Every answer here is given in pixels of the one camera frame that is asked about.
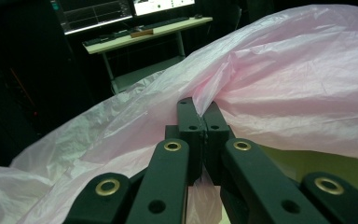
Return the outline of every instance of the computer monitor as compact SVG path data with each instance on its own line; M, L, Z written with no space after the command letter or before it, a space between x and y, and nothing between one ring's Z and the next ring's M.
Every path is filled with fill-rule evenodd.
M132 0L50 0L66 35L132 18Z
M136 16L142 16L167 9L190 6L195 0L131 0Z

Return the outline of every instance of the dark background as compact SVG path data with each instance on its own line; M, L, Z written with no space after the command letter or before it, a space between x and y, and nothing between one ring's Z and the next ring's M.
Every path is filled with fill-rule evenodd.
M40 137L112 96L102 56L88 55L82 41L196 13L212 16L211 27L182 33L188 55L234 30L236 18L230 15L236 6L242 9L242 27L273 12L309 4L358 6L358 1L198 0L193 7L65 36L49 0L0 0L0 165L9 165ZM168 35L109 52L114 74L177 55L174 41L174 35Z

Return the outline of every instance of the plastic bag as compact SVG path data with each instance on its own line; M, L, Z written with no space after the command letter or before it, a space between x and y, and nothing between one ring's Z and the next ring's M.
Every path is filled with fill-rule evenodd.
M187 96L258 144L358 158L358 7L268 16L68 121L0 167L0 223L60 223L94 176L141 171ZM203 178L187 221L218 223L216 197Z

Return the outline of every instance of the desk leg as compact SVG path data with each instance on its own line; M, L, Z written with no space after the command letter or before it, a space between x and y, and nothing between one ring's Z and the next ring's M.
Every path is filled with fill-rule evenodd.
M182 34L180 31L176 32L176 43L179 49L179 56L181 57L181 60L183 60L186 57L186 54L185 49L183 48Z
M106 53L103 53L103 62L105 63L107 74L109 74L110 84L113 88L113 94L118 93L118 87L115 82L115 77L113 76L112 69L110 68L109 61L107 60Z

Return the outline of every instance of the desk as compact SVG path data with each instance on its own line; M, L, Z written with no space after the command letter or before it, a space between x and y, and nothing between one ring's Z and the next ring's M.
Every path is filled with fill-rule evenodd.
M194 19L190 18L188 21L180 21L174 24L161 26L158 28L153 29L154 34L153 35L144 35L136 38L131 38L129 35L117 38L115 40L111 40L108 42L104 42L101 44L91 45L86 48L87 52L89 54L102 54L103 61L106 66L107 72L110 77L110 81L112 84L113 92L114 94L119 93L121 91L126 90L128 86L135 83L136 81L142 79L145 76L151 75L154 72L163 70L165 68L168 68L176 63L179 63L185 58L185 50L183 48L183 41L182 41L182 35L181 31L189 28L193 28L202 24L205 24L206 22L212 21L213 19L211 17L205 17L201 19ZM123 80L117 79L113 73L112 69L110 67L110 64L108 62L106 52L114 50L114 49L120 49L124 48L133 44L141 43L147 40L151 40L157 37L161 37L164 35L170 35L170 34L176 34L176 43L179 49L179 56L173 59L169 59L167 61L154 64L152 66L147 67L145 70L138 70L126 75L122 76L122 79L126 78L128 81L127 83L123 82Z

